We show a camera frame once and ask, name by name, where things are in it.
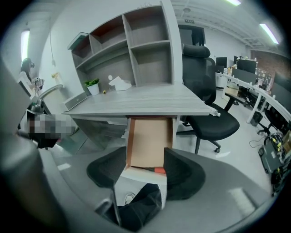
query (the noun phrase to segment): wire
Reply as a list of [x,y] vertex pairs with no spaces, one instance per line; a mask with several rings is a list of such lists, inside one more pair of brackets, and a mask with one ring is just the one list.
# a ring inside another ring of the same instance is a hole
[[257,146],[255,146],[255,147],[252,147],[252,146],[251,146],[251,142],[259,142],[260,140],[258,140],[258,141],[256,141],[256,140],[251,140],[251,141],[249,141],[250,147],[251,147],[251,148],[256,148],[256,147],[258,147],[258,146],[263,146],[262,144],[257,145]]
[[51,47],[51,35],[50,35],[50,51],[51,51],[51,57],[54,59],[54,54],[53,54],[53,48]]

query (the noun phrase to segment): fluorescent light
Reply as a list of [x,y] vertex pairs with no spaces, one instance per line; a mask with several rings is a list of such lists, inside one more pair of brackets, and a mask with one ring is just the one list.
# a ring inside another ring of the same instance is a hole
[[21,33],[21,61],[27,58],[29,34],[29,30],[25,30]]
[[275,38],[275,36],[273,35],[273,33],[271,32],[271,30],[268,28],[268,26],[266,24],[260,24],[260,26],[265,30],[265,32],[268,34],[268,36],[271,38],[271,40],[275,43],[278,44],[279,42],[277,41],[277,39]]
[[226,1],[232,3],[235,6],[237,6],[237,5],[239,5],[241,3],[239,0],[226,0]]

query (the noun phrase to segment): chair armrest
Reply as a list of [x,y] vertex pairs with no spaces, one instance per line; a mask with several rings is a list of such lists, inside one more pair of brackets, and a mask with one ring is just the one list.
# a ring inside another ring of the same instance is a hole
[[226,93],[226,96],[228,96],[230,99],[229,99],[226,107],[224,108],[225,111],[228,111],[231,108],[231,106],[232,106],[232,104],[233,104],[234,101],[238,101],[240,103],[243,103],[244,102],[241,98],[239,98],[237,96],[234,96],[232,94]]

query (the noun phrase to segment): small plant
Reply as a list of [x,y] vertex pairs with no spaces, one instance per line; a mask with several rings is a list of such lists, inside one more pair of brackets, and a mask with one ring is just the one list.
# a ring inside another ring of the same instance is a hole
[[86,81],[86,82],[85,82],[85,85],[86,85],[86,87],[90,87],[90,86],[92,86],[92,85],[97,84],[98,82],[99,82],[99,78],[96,78],[96,79],[94,79],[94,80],[92,80],[92,81]]

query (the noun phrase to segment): cardboard box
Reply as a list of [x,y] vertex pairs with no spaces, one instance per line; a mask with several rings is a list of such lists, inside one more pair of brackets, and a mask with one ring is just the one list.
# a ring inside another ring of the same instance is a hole
[[283,137],[283,148],[285,149],[286,154],[291,150],[291,131],[290,130]]
[[126,168],[163,167],[164,148],[173,146],[174,118],[135,117],[129,122]]

